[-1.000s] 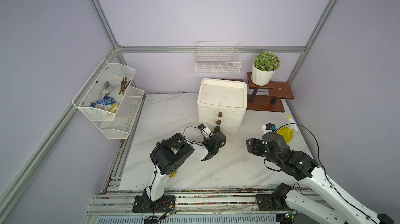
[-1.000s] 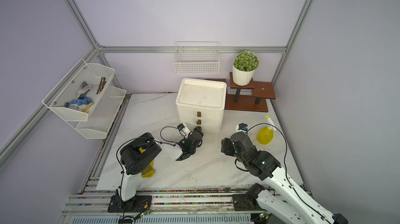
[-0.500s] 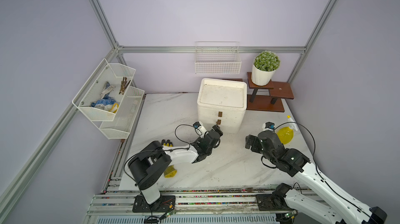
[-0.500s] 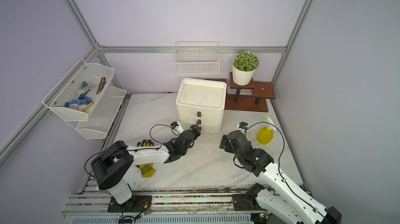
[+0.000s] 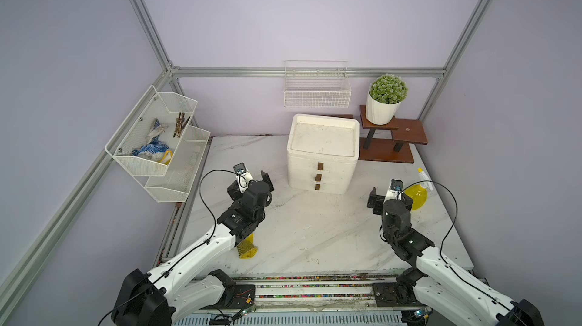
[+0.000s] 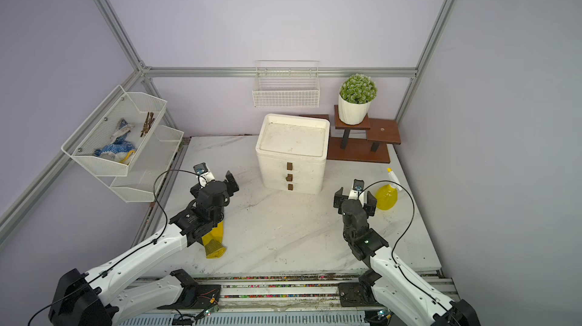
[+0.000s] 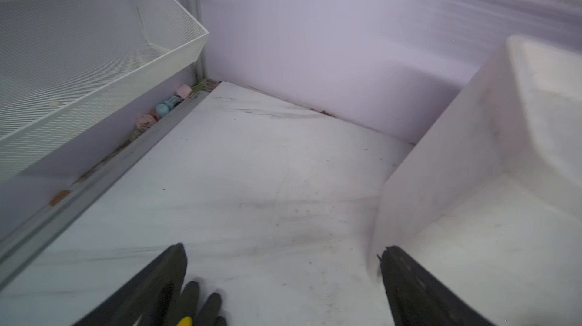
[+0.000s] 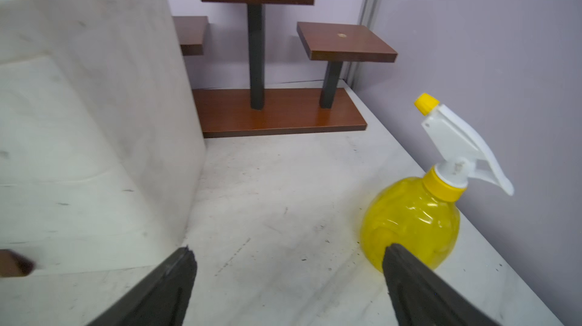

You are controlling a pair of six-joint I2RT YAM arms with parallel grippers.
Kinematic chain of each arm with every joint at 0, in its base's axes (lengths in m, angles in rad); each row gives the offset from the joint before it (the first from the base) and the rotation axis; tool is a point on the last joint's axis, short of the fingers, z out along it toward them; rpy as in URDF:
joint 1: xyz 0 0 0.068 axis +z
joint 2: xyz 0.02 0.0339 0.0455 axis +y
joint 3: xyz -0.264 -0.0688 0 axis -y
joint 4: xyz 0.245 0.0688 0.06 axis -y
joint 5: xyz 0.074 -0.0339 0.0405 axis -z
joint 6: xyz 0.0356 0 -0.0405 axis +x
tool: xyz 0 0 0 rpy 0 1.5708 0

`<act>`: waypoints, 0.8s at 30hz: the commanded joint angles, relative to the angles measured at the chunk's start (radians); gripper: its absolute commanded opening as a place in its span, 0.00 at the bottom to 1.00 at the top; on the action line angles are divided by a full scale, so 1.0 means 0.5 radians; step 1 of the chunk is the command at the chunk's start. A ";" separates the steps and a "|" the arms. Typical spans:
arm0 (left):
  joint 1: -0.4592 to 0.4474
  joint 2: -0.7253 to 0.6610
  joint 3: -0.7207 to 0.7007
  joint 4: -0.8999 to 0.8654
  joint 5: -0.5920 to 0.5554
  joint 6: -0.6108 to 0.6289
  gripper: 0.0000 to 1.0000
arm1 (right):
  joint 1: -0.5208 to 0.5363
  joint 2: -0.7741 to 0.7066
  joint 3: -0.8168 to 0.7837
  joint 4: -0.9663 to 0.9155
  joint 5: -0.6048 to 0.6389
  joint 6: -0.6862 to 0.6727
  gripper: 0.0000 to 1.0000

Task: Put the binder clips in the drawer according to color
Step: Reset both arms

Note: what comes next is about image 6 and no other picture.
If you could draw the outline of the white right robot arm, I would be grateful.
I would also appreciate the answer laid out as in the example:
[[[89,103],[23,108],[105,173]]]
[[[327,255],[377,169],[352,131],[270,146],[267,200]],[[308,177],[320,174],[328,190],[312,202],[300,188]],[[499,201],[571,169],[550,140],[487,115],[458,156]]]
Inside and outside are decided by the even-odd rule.
[[[343,238],[352,254],[368,267],[359,277],[365,296],[394,312],[407,325],[479,325],[474,308],[438,291],[411,269],[387,240],[369,224],[377,200],[366,193],[366,202],[356,189],[349,195],[335,192],[333,207],[342,215]]]

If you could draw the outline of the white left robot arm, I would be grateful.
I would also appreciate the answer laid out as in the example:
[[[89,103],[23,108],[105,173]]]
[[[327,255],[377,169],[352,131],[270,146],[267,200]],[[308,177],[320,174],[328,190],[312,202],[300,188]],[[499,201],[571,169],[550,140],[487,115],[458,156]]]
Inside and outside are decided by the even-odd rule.
[[[202,286],[187,271],[171,271],[158,281],[139,287],[132,283],[165,259],[220,227],[224,207],[239,190],[233,174],[215,180],[205,164],[196,166],[200,182],[194,199],[169,219],[161,230],[120,256],[82,273],[73,269],[57,285],[48,319],[53,325],[118,325],[153,309],[212,308],[219,286]]]

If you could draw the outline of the white plastic drawer unit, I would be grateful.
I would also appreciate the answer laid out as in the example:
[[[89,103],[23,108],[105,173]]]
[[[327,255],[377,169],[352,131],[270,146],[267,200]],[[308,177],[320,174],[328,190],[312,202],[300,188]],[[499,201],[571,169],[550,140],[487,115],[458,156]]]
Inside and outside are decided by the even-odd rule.
[[[266,188],[316,195],[321,192],[330,140],[330,121],[268,114],[256,155]]]

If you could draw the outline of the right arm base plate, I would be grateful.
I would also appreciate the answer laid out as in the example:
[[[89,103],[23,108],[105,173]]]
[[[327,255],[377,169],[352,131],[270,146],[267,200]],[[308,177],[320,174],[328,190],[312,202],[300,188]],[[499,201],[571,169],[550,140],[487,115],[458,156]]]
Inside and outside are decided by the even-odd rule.
[[[381,279],[381,275],[368,270],[359,276],[357,282],[340,283],[338,285],[339,301],[342,307],[375,306],[380,307],[372,287]]]

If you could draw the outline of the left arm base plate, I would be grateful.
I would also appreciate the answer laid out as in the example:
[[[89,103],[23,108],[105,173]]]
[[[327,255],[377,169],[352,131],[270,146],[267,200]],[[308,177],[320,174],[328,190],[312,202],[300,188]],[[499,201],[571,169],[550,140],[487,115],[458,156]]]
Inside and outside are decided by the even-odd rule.
[[[221,297],[221,285],[200,284],[183,269],[170,273],[179,281],[182,291],[174,303],[159,306],[159,309],[201,309],[208,310],[218,305]]]

